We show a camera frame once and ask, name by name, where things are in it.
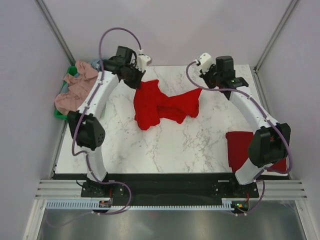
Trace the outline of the bright red t shirt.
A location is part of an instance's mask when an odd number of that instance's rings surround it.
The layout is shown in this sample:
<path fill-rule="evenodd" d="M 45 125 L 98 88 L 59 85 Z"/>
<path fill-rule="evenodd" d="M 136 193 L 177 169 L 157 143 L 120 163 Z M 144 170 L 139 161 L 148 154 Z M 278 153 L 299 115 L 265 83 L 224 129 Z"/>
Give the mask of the bright red t shirt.
<path fill-rule="evenodd" d="M 143 131 L 158 125 L 161 119 L 181 124 L 186 117 L 198 116 L 201 92 L 200 88 L 196 88 L 183 94 L 167 96 L 160 90 L 159 80 L 141 82 L 133 98 L 134 120 Z"/>

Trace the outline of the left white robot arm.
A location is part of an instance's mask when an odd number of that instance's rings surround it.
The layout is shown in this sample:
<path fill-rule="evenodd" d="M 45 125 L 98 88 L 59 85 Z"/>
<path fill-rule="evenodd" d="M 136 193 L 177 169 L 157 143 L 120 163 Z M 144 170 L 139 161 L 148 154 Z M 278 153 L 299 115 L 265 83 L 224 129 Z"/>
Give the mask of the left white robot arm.
<path fill-rule="evenodd" d="M 107 170 L 102 156 L 106 137 L 100 118 L 107 100 L 120 81 L 129 88 L 138 89 L 152 58 L 142 50 L 119 46 L 116 54 L 100 61 L 100 72 L 88 96 L 76 111 L 69 111 L 67 121 L 72 137 L 73 156 L 84 155 L 87 178 L 93 181 L 92 191 L 99 197 L 106 196 L 110 185 L 105 181 Z"/>

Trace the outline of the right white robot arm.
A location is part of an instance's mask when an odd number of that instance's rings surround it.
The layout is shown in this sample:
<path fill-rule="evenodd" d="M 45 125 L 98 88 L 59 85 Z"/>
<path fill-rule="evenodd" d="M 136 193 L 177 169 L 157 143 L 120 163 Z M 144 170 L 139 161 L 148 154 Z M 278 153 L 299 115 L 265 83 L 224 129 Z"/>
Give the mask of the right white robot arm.
<path fill-rule="evenodd" d="M 231 56 L 216 59 L 203 53 L 198 59 L 202 78 L 210 91 L 219 91 L 237 107 L 253 131 L 248 147 L 248 158 L 235 172 L 235 181 L 229 184 L 229 191 L 235 197 L 247 191 L 247 185 L 254 182 L 266 169 L 282 159 L 290 162 L 293 156 L 289 147 L 291 128 L 279 123 L 258 103 L 243 77 L 237 77 Z"/>

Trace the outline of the grey blue t shirt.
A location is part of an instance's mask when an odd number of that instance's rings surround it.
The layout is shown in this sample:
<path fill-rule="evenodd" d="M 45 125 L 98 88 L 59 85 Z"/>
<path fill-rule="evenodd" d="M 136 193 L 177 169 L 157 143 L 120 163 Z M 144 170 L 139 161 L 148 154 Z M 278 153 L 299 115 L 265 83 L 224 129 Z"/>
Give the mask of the grey blue t shirt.
<path fill-rule="evenodd" d="M 99 59 L 92 60 L 92 61 L 89 62 L 89 64 L 91 65 L 92 68 L 94 68 L 98 72 L 101 70 L 101 61 Z M 75 78 L 77 78 L 80 75 L 78 73 L 77 68 L 74 65 L 70 66 L 67 69 L 66 73 L 70 74 L 71 76 L 74 76 Z M 63 83 L 62 83 L 62 87 L 61 87 L 60 93 L 67 93 L 68 92 L 68 87 L 69 87 L 69 84 L 64 80 Z"/>

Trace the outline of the green plastic bin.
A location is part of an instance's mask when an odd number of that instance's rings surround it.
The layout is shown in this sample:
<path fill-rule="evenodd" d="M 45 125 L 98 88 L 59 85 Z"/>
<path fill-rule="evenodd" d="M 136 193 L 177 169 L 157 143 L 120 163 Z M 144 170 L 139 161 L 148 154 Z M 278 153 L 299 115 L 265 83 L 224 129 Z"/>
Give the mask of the green plastic bin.
<path fill-rule="evenodd" d="M 68 67 L 67 74 L 70 74 L 71 76 L 74 76 L 78 73 L 77 68 L 75 66 L 70 66 Z M 63 80 L 62 82 L 62 87 L 61 87 L 61 93 L 66 93 L 68 91 L 68 87 L 66 86 L 67 82 L 65 80 Z M 63 115 L 57 108 L 55 108 L 54 110 L 54 116 L 58 119 L 62 119 L 64 121 L 67 120 L 67 116 Z"/>

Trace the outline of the pink t shirt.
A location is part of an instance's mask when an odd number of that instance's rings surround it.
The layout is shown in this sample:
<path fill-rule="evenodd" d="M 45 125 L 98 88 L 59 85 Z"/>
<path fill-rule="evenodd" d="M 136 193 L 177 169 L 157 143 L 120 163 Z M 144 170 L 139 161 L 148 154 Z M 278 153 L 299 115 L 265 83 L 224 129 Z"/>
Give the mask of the pink t shirt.
<path fill-rule="evenodd" d="M 82 105 L 99 74 L 85 61 L 77 60 L 75 67 L 79 75 L 67 73 L 63 79 L 68 84 L 67 92 L 58 94 L 54 100 L 56 109 L 62 115 L 67 115 L 69 111 L 75 112 Z"/>

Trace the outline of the folded dark red t shirt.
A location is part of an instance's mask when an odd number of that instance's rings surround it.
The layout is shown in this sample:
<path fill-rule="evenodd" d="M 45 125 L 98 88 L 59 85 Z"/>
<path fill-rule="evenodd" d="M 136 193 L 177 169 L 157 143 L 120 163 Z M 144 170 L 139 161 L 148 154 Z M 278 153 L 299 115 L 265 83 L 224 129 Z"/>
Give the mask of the folded dark red t shirt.
<path fill-rule="evenodd" d="M 227 140 L 228 165 L 236 173 L 249 159 L 248 149 L 254 134 L 247 131 L 230 131 L 225 134 Z M 282 159 L 272 166 L 265 166 L 268 172 L 286 174 L 286 159 Z"/>

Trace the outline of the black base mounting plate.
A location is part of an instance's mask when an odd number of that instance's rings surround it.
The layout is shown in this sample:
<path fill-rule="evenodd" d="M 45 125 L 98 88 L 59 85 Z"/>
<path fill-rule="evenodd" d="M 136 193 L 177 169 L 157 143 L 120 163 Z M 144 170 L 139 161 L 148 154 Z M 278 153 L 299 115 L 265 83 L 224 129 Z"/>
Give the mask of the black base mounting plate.
<path fill-rule="evenodd" d="M 233 173 L 112 173 L 103 182 L 87 179 L 81 196 L 132 207 L 217 206 L 223 199 L 259 197 L 256 183 L 240 185 Z"/>

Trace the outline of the left aluminium corner post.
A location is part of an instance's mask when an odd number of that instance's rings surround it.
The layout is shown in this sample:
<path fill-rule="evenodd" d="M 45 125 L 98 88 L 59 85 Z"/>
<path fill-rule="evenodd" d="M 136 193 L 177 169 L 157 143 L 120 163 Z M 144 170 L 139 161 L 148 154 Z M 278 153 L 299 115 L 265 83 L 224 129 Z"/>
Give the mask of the left aluminium corner post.
<path fill-rule="evenodd" d="M 41 14 L 43 15 L 45 21 L 47 22 L 48 26 L 50 27 L 54 37 L 56 38 L 58 44 L 62 48 L 65 56 L 67 57 L 69 63 L 73 66 L 76 63 L 76 60 L 71 53 L 61 31 L 59 30 L 54 18 L 52 17 L 52 14 L 49 11 L 49 8 L 47 7 L 44 0 L 35 0 L 34 1 L 39 8 Z"/>

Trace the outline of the aluminium corner post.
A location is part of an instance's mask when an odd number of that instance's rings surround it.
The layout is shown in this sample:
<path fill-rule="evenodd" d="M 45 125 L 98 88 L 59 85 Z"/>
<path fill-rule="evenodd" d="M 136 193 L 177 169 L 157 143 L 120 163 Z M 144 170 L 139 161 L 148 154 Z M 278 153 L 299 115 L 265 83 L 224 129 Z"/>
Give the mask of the aluminium corner post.
<path fill-rule="evenodd" d="M 76 60 L 71 53 L 61 31 L 59 30 L 54 18 L 52 17 L 52 14 L 49 11 L 49 8 L 47 7 L 44 0 L 35 0 L 34 1 L 39 8 L 41 14 L 43 15 L 45 21 L 47 22 L 48 26 L 50 27 L 54 37 L 56 38 L 58 44 L 62 48 L 65 56 L 67 57 L 69 63 L 73 66 L 76 63 Z"/>
<path fill-rule="evenodd" d="M 280 37 L 282 31 L 285 29 L 287 23 L 289 22 L 292 14 L 294 13 L 295 9 L 299 5 L 300 0 L 290 0 L 288 6 L 286 7 L 284 13 L 282 14 L 278 24 L 276 25 L 274 31 L 271 34 L 266 46 L 264 47 L 257 63 L 254 65 L 253 70 L 254 73 L 257 75 L 259 70 L 261 69 L 262 65 L 264 64 L 267 56 L 269 55 L 270 51 L 272 50 L 273 46 L 275 45 L 277 39 Z"/>

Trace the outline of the right aluminium corner post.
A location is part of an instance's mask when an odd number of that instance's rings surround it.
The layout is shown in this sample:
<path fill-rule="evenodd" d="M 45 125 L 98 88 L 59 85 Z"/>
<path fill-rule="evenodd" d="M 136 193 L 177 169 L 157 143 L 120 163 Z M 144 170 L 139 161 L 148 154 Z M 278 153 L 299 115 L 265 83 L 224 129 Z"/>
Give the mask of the right aluminium corner post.
<path fill-rule="evenodd" d="M 270 51 L 272 50 L 273 46 L 275 45 L 277 39 L 280 37 L 282 31 L 285 29 L 287 23 L 289 22 L 292 14 L 294 13 L 295 9 L 299 5 L 300 0 L 290 0 L 288 6 L 286 7 L 284 13 L 282 14 L 278 24 L 276 25 L 274 31 L 271 34 L 266 46 L 264 47 L 257 63 L 254 65 L 253 70 L 254 73 L 257 75 L 259 70 L 261 69 L 262 65 L 264 64 L 267 56 L 269 55 Z"/>

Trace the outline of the aluminium frame rail front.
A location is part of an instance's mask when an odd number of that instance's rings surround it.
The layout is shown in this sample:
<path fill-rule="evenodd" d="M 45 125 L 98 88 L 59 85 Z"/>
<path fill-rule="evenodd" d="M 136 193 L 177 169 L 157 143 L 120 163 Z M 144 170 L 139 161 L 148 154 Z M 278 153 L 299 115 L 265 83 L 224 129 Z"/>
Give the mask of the aluminium frame rail front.
<path fill-rule="evenodd" d="M 121 184 L 102 187 L 89 187 L 84 182 L 74 180 L 42 180 L 38 185 L 37 199 L 79 199 L 107 198 L 124 199 L 132 194 L 134 197 L 210 197 L 230 200 L 305 200 L 307 194 L 299 180 L 260 180 L 236 190 L 226 180 L 124 180 Z"/>

